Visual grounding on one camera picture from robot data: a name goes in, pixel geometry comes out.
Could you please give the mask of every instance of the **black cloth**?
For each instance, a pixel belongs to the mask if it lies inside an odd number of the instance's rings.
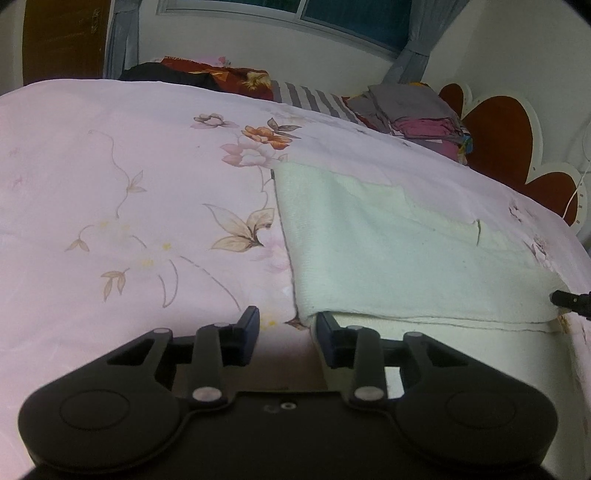
[[[140,63],[131,67],[119,77],[124,82],[165,82],[178,85],[205,88],[214,92],[221,92],[215,79],[210,73],[187,73],[174,70],[161,63]]]

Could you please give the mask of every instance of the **wooden door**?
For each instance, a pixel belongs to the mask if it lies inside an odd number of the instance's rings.
[[[24,84],[101,78],[110,6],[111,0],[27,0]]]

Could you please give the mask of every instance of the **window frame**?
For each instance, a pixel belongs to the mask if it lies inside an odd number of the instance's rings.
[[[378,57],[392,60],[400,50],[378,43],[345,29],[328,27],[322,23],[302,18],[308,0],[300,0],[295,13],[274,8],[259,7],[218,0],[158,0],[157,15],[199,15],[219,18],[241,18],[254,22],[278,25],[285,28],[315,34],[366,51]]]

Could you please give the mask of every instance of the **striped pillow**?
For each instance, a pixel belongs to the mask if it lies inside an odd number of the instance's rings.
[[[354,124],[363,125],[343,103],[342,99],[331,93],[324,93],[319,90],[311,90],[308,87],[300,87],[292,83],[271,81],[273,100],[277,103],[286,103],[304,110],[325,113],[348,120]]]

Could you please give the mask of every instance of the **heart-shaped headboard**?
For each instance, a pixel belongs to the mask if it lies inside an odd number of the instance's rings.
[[[439,96],[470,131],[470,168],[564,214],[581,174],[568,163],[542,165],[540,122],[526,99],[514,92],[494,92],[473,101],[468,86],[460,82],[446,85]],[[564,220],[577,233],[586,218],[587,191],[582,183]]]

